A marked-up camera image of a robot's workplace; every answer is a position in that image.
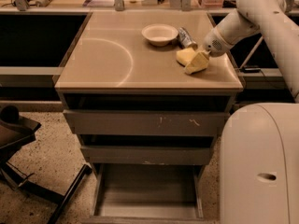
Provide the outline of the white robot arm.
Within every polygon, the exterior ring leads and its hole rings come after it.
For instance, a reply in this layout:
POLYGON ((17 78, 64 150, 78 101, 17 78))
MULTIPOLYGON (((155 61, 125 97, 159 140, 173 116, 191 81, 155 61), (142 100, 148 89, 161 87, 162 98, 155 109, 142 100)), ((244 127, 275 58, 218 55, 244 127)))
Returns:
MULTIPOLYGON (((293 97, 299 27, 284 0, 236 0, 186 65, 192 74, 241 39, 262 34, 293 97)), ((299 224, 299 103, 246 105, 227 120, 220 150, 221 224, 299 224)))

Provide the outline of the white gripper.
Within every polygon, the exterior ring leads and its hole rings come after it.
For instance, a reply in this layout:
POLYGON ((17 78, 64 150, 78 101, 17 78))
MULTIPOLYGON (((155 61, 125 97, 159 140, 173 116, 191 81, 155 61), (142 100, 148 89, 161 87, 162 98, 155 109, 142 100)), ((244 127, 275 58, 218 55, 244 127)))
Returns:
POLYGON ((219 57, 233 47, 235 37, 231 32, 219 28, 213 28, 204 38, 203 48, 196 51, 191 60, 187 62, 184 72, 188 75, 207 69, 209 55, 219 57))

